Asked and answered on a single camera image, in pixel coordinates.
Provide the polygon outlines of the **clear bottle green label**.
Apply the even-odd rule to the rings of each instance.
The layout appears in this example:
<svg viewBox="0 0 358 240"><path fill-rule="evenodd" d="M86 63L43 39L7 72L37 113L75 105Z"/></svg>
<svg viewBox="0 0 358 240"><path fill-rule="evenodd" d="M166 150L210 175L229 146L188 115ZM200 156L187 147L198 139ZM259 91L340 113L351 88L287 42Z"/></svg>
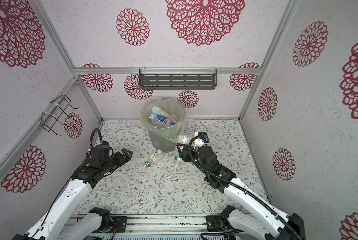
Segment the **clear bottle green label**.
<svg viewBox="0 0 358 240"><path fill-rule="evenodd" d="M175 148L175 158L174 158L174 166L180 167L182 163L191 161L189 156L188 145L190 143L191 138L180 135Z"/></svg>

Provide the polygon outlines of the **small bottle green cap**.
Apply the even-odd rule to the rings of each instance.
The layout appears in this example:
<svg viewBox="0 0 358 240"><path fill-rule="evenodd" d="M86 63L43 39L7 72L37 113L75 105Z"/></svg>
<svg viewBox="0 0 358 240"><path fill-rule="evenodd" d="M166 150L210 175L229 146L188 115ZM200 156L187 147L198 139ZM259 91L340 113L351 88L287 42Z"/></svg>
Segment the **small bottle green cap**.
<svg viewBox="0 0 358 240"><path fill-rule="evenodd" d="M165 153L161 150L157 150L153 154L151 154L148 159L145 161L145 167L151 167L152 165L155 165L160 160L165 158Z"/></svg>

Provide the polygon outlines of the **crushed clear bottle blue cap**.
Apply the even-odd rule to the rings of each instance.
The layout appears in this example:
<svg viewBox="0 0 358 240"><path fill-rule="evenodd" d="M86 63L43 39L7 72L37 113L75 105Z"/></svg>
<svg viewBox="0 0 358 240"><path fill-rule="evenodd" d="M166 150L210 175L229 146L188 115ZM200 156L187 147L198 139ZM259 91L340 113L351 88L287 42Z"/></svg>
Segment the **crushed clear bottle blue cap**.
<svg viewBox="0 0 358 240"><path fill-rule="evenodd" d="M156 127L167 127L173 126L177 122L177 117L175 115L158 115L158 114L151 114L149 116L149 120L151 124Z"/></svg>

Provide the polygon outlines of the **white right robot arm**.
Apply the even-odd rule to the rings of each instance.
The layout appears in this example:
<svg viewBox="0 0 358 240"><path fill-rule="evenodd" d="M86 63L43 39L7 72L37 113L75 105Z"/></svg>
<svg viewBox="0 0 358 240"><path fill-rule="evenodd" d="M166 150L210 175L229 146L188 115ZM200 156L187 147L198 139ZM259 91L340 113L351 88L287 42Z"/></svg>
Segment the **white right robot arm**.
<svg viewBox="0 0 358 240"><path fill-rule="evenodd" d="M213 189L233 199L252 214L246 216L233 206L225 207L216 225L226 234L244 232L259 240L306 239L304 221L299 215L289 215L254 193L235 173L218 162L211 147L185 145L180 156L185 162L193 163Z"/></svg>

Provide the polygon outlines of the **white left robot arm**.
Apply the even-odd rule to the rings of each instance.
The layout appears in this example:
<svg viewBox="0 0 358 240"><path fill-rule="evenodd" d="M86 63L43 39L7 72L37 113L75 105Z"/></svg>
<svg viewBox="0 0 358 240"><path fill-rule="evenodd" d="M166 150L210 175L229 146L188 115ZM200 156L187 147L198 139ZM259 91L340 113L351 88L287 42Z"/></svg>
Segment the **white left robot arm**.
<svg viewBox="0 0 358 240"><path fill-rule="evenodd" d="M132 159L132 151L114 152L108 142L91 147L84 162L74 171L66 189L54 200L47 213L27 233L16 234L15 240L82 240L95 231L115 228L109 210L94 207L68 230L63 227L81 201L101 179Z"/></svg>

